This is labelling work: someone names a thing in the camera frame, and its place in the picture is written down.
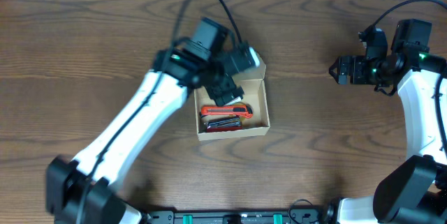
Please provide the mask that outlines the red utility knife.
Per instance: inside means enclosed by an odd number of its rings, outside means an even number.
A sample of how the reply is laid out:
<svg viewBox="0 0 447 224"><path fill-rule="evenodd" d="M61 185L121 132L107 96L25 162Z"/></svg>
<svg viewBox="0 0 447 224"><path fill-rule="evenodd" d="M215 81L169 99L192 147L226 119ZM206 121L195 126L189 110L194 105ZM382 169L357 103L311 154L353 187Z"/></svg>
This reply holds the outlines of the red utility knife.
<svg viewBox="0 0 447 224"><path fill-rule="evenodd" d="M247 105L229 105L229 106L203 106L199 112L201 117L216 115L235 115L250 119L253 117L253 110Z"/></svg>

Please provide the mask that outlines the cardboard box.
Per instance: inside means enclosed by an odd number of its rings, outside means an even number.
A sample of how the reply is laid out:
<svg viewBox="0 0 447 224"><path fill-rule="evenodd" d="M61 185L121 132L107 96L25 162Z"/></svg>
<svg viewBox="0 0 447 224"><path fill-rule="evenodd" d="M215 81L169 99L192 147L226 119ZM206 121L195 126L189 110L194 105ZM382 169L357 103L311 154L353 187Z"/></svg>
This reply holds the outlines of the cardboard box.
<svg viewBox="0 0 447 224"><path fill-rule="evenodd" d="M270 129L270 117L268 113L267 96L265 92L266 65L258 55L260 66L252 68L233 76L237 86L242 87L244 95L240 104L248 105L253 111L253 117L242 120L242 128L223 132L207 132L206 124L209 120L226 117L226 115L206 116L199 115L203 106L215 105L209 98L206 89L200 88L194 91L196 109L196 133L199 141L220 140L237 137L254 137L265 135Z"/></svg>

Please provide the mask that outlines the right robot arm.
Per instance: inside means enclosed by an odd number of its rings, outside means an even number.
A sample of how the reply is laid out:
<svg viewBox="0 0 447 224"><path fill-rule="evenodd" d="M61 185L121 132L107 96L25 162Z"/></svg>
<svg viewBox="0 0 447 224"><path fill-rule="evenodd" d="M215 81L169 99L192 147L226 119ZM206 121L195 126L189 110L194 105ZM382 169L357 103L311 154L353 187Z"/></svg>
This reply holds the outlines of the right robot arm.
<svg viewBox="0 0 447 224"><path fill-rule="evenodd" d="M372 85L397 94L404 110L406 160L372 196L328 205L324 223L446 222L446 60L430 54L432 25L401 20L391 44L372 27L359 34L360 56L340 56L329 67L338 84Z"/></svg>

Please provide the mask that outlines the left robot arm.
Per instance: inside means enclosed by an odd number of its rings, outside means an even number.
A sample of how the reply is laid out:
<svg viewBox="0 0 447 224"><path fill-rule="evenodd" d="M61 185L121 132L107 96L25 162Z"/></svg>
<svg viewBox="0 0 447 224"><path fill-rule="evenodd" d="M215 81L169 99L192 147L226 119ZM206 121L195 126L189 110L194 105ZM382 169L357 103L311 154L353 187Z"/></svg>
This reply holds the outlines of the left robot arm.
<svg viewBox="0 0 447 224"><path fill-rule="evenodd" d="M55 158L45 174L45 208L56 223L149 223L152 216L117 192L157 130L198 88L217 105L241 100L233 77L260 64L246 42L203 18L192 37L173 38L158 52L138 90L106 129L72 160Z"/></svg>

